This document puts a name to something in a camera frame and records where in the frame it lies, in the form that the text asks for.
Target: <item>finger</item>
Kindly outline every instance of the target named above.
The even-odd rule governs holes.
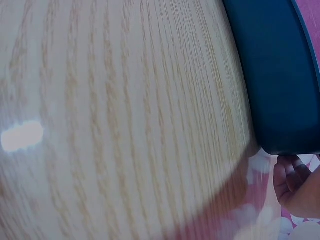
[[[304,163],[298,156],[287,156],[286,159],[291,161],[296,174],[304,183],[311,175],[311,171],[309,170],[309,168],[304,165]]]
[[[296,191],[303,184],[303,182],[296,173],[290,158],[288,159],[287,156],[279,156],[277,162],[278,164],[284,166],[288,188],[291,192]]]
[[[294,194],[289,190],[287,184],[286,168],[280,163],[274,166],[273,186],[278,202],[281,206],[285,207]]]

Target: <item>wooden surface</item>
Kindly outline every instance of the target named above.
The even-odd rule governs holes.
[[[0,239],[215,239],[248,106],[220,0],[1,0],[0,130],[44,136],[0,150]]]

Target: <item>teal plastic edge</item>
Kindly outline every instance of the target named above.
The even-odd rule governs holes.
[[[316,56],[316,52],[315,52],[315,48],[314,45],[312,43],[307,25],[305,23],[304,17],[301,14],[300,8],[298,7],[297,1],[296,0],[291,0],[293,7],[295,9],[295,12],[300,20],[300,24],[302,26],[303,32],[304,32],[304,36],[306,38],[306,41],[308,42],[308,46],[310,49],[310,53],[312,56],[312,61],[313,61],[313,65],[314,65],[314,70],[315,70],[315,74],[316,74],[316,78],[318,81],[318,87],[319,87],[319,91],[320,91],[320,69],[319,69],[319,65],[318,65],[318,60],[317,60],[317,56]]]

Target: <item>hand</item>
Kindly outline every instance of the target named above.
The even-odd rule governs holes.
[[[279,203],[292,215],[320,219],[320,167],[311,173],[298,156],[279,156],[273,184]]]

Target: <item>wood grain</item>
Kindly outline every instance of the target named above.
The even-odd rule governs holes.
[[[7,240],[215,239],[257,149],[220,0],[1,0],[0,115],[44,128],[0,151]]]

